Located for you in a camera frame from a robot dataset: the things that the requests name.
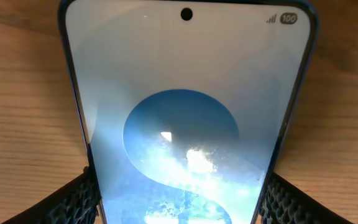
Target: blue circular shape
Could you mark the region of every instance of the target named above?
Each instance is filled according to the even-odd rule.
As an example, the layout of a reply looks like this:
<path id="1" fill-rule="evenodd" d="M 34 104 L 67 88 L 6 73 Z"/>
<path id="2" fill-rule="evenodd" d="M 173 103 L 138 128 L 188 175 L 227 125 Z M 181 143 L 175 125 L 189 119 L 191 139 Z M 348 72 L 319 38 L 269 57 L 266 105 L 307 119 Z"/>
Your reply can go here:
<path id="1" fill-rule="evenodd" d="M 193 90 L 156 93 L 131 111 L 123 133 L 131 162 L 150 156 L 148 151 L 166 144 L 162 132 L 171 133 L 170 150 L 178 161 L 186 158 L 189 148 L 219 150 L 220 146 L 239 139 L 239 130 L 230 111 L 218 100 Z"/>

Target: wooden table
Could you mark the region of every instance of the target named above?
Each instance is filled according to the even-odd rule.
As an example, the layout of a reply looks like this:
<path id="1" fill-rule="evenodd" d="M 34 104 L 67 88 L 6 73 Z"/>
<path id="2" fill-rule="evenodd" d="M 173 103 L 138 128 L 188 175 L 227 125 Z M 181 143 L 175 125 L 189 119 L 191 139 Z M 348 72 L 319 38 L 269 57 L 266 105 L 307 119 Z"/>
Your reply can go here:
<path id="1" fill-rule="evenodd" d="M 0 223 L 87 165 L 59 0 L 0 0 Z M 276 172 L 358 223 L 358 0 L 315 0 L 321 33 Z"/>

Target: phone screen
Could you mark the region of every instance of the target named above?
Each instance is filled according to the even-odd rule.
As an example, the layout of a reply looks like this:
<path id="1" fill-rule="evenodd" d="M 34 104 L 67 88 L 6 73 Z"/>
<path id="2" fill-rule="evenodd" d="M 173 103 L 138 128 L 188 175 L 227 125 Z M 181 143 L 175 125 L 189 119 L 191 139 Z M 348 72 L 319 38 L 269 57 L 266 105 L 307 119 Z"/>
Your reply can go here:
<path id="1" fill-rule="evenodd" d="M 65 25 L 106 221 L 251 223 L 311 17 L 284 5 L 76 0 Z"/>

